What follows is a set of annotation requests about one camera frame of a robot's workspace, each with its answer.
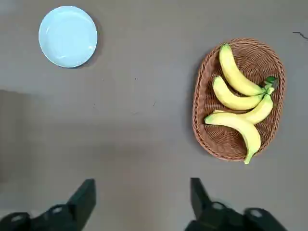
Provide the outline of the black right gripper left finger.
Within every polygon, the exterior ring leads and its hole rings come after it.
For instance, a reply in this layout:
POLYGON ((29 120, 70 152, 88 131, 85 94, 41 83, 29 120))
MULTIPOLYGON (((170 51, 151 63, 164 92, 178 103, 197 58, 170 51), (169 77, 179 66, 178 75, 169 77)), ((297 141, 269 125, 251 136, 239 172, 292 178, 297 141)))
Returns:
POLYGON ((95 179, 86 179, 65 204, 57 204, 36 217, 13 212, 0 219, 2 231, 81 231, 96 205, 95 179))

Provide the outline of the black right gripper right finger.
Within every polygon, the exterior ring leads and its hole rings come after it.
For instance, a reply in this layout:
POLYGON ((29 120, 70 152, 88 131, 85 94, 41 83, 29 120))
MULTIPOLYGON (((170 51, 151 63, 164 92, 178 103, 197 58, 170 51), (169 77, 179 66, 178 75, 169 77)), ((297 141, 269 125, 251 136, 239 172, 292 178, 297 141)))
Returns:
POLYGON ((199 178, 190 179, 191 204, 195 219, 186 231, 285 231, 267 210, 250 207, 242 214, 225 204, 212 201, 199 178))

